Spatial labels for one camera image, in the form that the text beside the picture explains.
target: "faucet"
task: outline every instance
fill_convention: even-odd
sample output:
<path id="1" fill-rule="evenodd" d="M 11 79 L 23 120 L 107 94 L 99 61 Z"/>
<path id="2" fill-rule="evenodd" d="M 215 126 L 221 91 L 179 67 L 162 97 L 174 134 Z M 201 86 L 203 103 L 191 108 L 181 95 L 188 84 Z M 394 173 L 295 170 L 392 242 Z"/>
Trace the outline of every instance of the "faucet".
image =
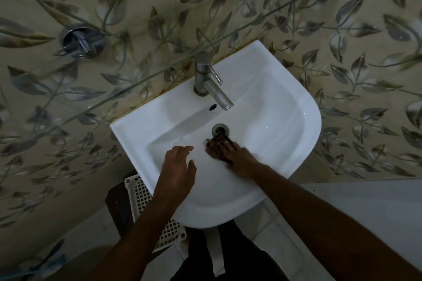
<path id="1" fill-rule="evenodd" d="M 211 94 L 221 108 L 228 110 L 234 106 L 234 103 L 211 79 L 211 75 L 213 75 L 220 85 L 223 84 L 212 67 L 212 58 L 213 55 L 209 52 L 200 52 L 195 56 L 195 86 L 193 91 L 201 97 L 205 97 L 208 93 Z"/>

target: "drain hole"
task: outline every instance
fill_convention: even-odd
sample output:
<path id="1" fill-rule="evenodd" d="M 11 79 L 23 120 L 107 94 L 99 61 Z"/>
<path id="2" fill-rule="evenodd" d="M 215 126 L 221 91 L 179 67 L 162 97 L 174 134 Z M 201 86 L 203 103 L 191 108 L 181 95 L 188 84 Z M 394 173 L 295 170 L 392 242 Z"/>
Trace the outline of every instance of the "drain hole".
<path id="1" fill-rule="evenodd" d="M 213 137 L 222 133 L 229 135 L 229 128 L 225 124 L 218 123 L 212 128 L 211 133 Z"/>

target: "plastic basket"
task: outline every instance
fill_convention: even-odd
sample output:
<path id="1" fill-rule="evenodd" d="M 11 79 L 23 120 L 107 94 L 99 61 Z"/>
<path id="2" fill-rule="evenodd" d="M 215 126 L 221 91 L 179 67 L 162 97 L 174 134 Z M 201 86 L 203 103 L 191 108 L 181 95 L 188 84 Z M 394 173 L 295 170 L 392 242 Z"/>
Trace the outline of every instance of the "plastic basket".
<path id="1" fill-rule="evenodd" d="M 151 201 L 152 195 L 149 193 L 139 174 L 126 178 L 124 180 L 124 185 L 129 194 L 133 221 L 136 221 L 146 207 L 146 204 Z M 164 249 L 184 239 L 186 239 L 186 230 L 184 225 L 181 225 L 171 219 L 162 231 L 160 239 L 153 252 Z"/>

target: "forearm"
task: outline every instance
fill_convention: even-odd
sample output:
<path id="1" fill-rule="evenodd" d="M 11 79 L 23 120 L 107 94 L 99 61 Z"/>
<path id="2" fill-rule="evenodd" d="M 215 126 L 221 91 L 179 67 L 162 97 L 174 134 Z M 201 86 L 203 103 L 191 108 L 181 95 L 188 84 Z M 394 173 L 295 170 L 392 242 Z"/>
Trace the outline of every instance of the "forearm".
<path id="1" fill-rule="evenodd" d="M 422 273 L 348 215 L 268 166 L 255 172 L 253 179 L 336 280 L 422 280 Z"/>
<path id="2" fill-rule="evenodd" d="M 152 200 L 130 232 L 106 255 L 91 274 L 89 281 L 139 281 L 152 250 L 174 210 Z"/>

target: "white ceramic sink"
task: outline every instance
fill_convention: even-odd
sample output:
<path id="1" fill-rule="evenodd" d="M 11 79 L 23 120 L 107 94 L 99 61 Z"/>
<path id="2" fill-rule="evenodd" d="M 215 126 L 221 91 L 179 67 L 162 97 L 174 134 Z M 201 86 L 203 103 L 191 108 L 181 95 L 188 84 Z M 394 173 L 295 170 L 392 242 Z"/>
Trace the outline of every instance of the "white ceramic sink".
<path id="1" fill-rule="evenodd" d="M 234 103 L 227 111 L 209 95 L 193 92 L 191 78 L 111 124 L 134 167 L 153 193 L 166 151 L 191 145 L 198 168 L 195 185 L 174 215 L 183 225 L 206 228 L 227 222 L 261 202 L 254 183 L 233 175 L 205 153 L 215 124 L 261 162 L 289 177 L 317 142 L 321 115 L 311 95 L 259 42 L 229 56 L 214 69 Z"/>

